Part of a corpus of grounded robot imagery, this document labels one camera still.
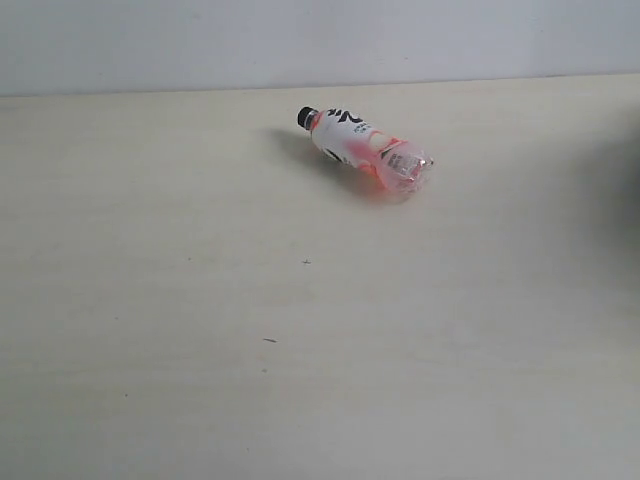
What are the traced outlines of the pink peach drink bottle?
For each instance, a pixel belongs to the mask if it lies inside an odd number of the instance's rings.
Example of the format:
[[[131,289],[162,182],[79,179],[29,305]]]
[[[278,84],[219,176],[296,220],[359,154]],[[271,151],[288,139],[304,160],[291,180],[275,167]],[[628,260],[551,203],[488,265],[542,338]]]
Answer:
[[[421,147],[383,132],[346,109],[305,106],[297,114],[297,123],[318,150],[371,176],[392,200],[404,200],[418,191],[434,166]]]

